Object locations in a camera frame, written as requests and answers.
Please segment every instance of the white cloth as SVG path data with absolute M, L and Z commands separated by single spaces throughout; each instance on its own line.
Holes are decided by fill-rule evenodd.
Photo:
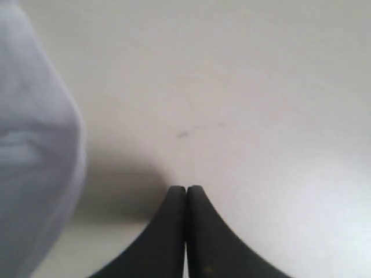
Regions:
M 0 1 L 0 277 L 30 277 L 85 177 L 75 104 L 23 11 Z

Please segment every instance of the white fabric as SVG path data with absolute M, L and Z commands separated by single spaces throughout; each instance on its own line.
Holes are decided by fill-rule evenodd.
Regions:
M 84 176 L 77 109 L 25 14 L 0 1 L 0 277 L 30 277 L 72 214 Z

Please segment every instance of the white floor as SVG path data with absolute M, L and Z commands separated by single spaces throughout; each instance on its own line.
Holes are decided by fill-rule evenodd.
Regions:
M 23 6 L 82 110 L 91 164 L 34 278 L 102 267 L 170 184 L 203 185 L 294 277 L 370 277 L 370 1 Z

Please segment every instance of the dark mark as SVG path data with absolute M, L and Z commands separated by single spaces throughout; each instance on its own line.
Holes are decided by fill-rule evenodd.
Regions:
M 190 135 L 189 132 L 187 132 L 187 131 L 182 131 L 181 133 L 178 133 L 178 134 L 176 135 L 176 137 L 179 138 L 179 139 L 182 139 L 182 138 L 186 138 L 186 137 L 188 137 L 189 135 Z

